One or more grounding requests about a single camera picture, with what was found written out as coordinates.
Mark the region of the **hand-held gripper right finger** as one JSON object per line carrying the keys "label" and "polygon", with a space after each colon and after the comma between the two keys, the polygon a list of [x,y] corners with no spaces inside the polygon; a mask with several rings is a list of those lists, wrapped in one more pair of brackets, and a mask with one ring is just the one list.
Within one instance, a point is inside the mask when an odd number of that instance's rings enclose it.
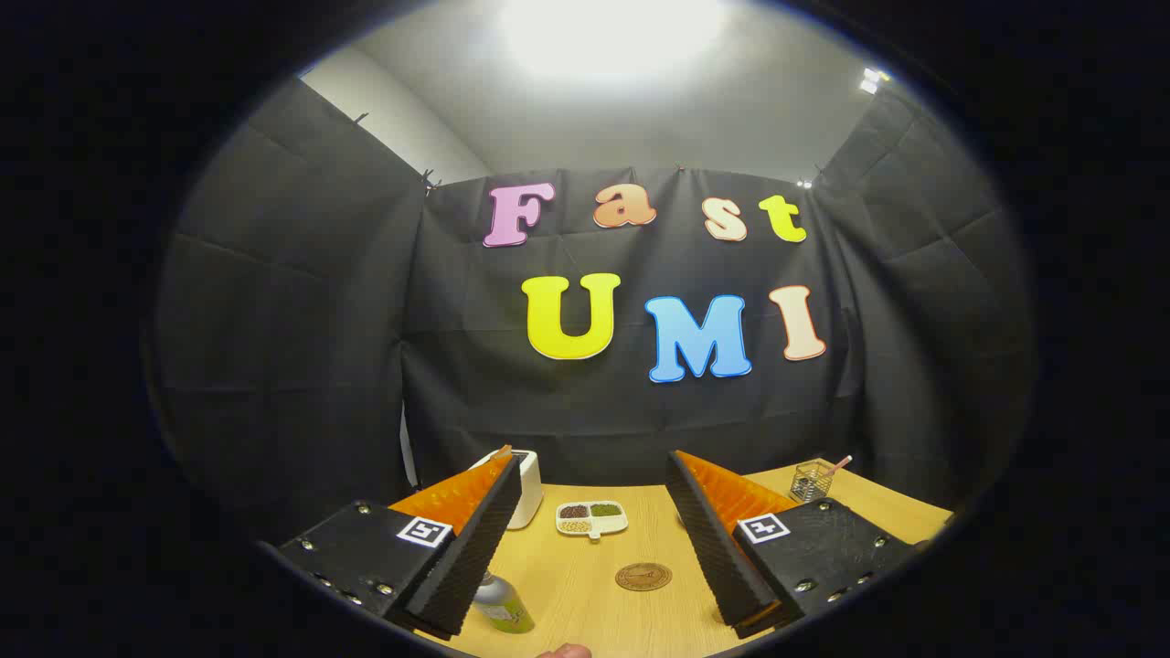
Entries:
{"label": "hand-held gripper right finger", "polygon": [[832,496],[796,503],[682,451],[667,458],[665,487],[742,640],[844,606],[920,551]]}

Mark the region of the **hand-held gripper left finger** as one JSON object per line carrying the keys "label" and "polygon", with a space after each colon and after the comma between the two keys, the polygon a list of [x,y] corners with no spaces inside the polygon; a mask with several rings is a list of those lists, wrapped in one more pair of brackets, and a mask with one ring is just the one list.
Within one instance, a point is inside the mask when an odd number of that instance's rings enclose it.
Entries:
{"label": "hand-held gripper left finger", "polygon": [[505,446],[397,503],[355,500],[280,544],[277,563],[344,606],[450,640],[521,499],[519,468]]}

